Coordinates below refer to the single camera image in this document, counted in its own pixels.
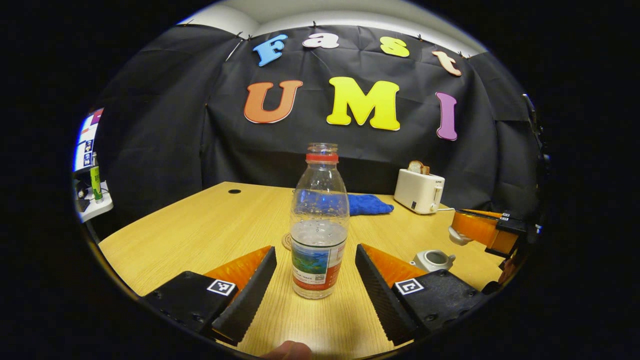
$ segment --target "monitor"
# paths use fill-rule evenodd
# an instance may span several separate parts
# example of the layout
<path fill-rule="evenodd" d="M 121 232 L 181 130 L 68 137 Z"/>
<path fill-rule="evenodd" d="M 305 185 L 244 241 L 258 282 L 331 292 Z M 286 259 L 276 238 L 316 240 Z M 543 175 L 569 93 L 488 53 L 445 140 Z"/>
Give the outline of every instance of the monitor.
<path fill-rule="evenodd" d="M 93 163 L 92 154 L 94 148 L 95 132 L 98 128 L 98 122 L 102 116 L 102 109 L 93 111 L 84 119 L 76 142 L 76 155 L 74 158 L 75 173 L 84 172 L 91 168 Z"/>

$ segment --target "wooden table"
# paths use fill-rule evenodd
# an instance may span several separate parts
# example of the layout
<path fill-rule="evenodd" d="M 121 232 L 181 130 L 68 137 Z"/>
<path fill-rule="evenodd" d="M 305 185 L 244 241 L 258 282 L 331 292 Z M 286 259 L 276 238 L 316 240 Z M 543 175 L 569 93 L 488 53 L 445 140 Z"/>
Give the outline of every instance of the wooden table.
<path fill-rule="evenodd" d="M 231 189 L 241 193 L 229 193 Z M 395 209 L 385 215 L 351 217 L 334 292 L 321 300 L 303 299 L 291 287 L 291 255 L 282 245 L 289 232 L 292 195 L 291 188 L 221 183 L 139 219 L 99 246 L 141 296 L 182 271 L 204 274 L 248 252 L 275 246 L 278 266 L 251 327 L 236 347 L 256 356 L 285 340 L 306 343 L 314 359 L 364 357 L 396 348 L 387 341 L 356 269 L 359 243 L 406 261 L 428 249 L 455 254 L 450 271 L 478 290 L 500 276 L 502 258 L 485 253 L 480 243 L 459 246 L 449 240 L 453 211 L 418 215 L 392 195 L 379 195 Z"/>

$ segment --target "blue letter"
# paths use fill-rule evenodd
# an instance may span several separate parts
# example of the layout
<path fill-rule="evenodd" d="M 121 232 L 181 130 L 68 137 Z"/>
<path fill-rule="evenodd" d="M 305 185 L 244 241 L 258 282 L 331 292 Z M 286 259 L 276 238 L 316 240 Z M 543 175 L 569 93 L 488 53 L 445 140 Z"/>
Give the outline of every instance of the blue letter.
<path fill-rule="evenodd" d="M 258 63 L 258 66 L 265 66 L 273 60 L 281 57 L 282 53 L 276 53 L 275 51 L 284 49 L 284 43 L 281 40 L 286 38 L 287 35 L 281 34 L 254 47 L 253 51 L 257 51 L 258 55 L 260 55 L 260 62 Z"/>

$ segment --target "colorful foam letter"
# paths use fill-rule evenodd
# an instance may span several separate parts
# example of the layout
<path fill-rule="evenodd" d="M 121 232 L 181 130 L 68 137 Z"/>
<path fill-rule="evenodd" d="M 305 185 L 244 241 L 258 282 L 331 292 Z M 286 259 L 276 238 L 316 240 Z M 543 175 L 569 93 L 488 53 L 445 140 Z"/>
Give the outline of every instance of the colorful foam letter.
<path fill-rule="evenodd" d="M 325 49 L 333 49 L 338 47 L 338 35 L 330 33 L 311 34 L 309 38 L 302 43 L 305 47 L 324 47 Z"/>
<path fill-rule="evenodd" d="M 365 95 L 353 78 L 339 76 L 329 79 L 329 83 L 335 87 L 333 113 L 326 117 L 329 124 L 350 124 L 348 105 L 358 125 L 363 125 L 371 110 L 376 108 L 376 114 L 370 122 L 372 127 L 393 131 L 400 129 L 400 123 L 396 120 L 396 92 L 400 90 L 397 84 L 377 81 Z"/>
<path fill-rule="evenodd" d="M 406 43 L 398 38 L 381 37 L 380 49 L 387 54 L 401 56 L 403 58 L 409 56 L 409 50 L 406 48 Z"/>
<path fill-rule="evenodd" d="M 436 134 L 439 138 L 454 141 L 458 138 L 458 134 L 455 130 L 453 106 L 458 102 L 453 96 L 443 92 L 437 92 L 436 96 L 440 100 L 440 127 Z"/>
<path fill-rule="evenodd" d="M 249 85 L 249 96 L 244 104 L 244 117 L 250 122 L 258 124 L 267 124 L 278 122 L 286 118 L 293 109 L 293 101 L 296 98 L 296 91 L 302 86 L 300 80 L 287 80 L 280 83 L 282 88 L 282 97 L 280 105 L 275 110 L 264 110 L 262 105 L 264 98 L 267 96 L 267 90 L 273 88 L 273 83 L 255 83 Z"/>
<path fill-rule="evenodd" d="M 281 57 L 282 53 L 277 53 L 276 50 L 284 49 L 284 43 L 281 40 L 286 38 L 287 35 L 281 34 L 254 47 L 253 51 L 257 51 L 258 55 L 260 55 L 260 62 L 258 63 L 258 66 L 265 66 L 273 60 Z"/>
<path fill-rule="evenodd" d="M 438 60 L 440 60 L 440 64 L 442 65 L 442 67 L 448 71 L 450 74 L 455 75 L 455 76 L 460 76 L 462 75 L 462 72 L 456 68 L 453 67 L 453 65 L 451 65 L 451 63 L 456 63 L 456 60 L 453 60 L 452 58 L 450 58 L 447 54 L 443 53 L 442 51 L 432 51 L 431 54 L 434 54 L 435 56 L 438 57 Z"/>

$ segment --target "coaster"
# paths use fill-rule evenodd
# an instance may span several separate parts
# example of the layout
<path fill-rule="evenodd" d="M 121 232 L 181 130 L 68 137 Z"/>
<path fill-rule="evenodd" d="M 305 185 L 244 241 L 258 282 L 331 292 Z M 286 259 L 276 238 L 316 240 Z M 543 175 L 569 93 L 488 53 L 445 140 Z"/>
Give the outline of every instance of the coaster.
<path fill-rule="evenodd" d="M 285 249 L 291 251 L 291 233 L 286 233 L 282 237 L 282 245 L 284 245 Z"/>

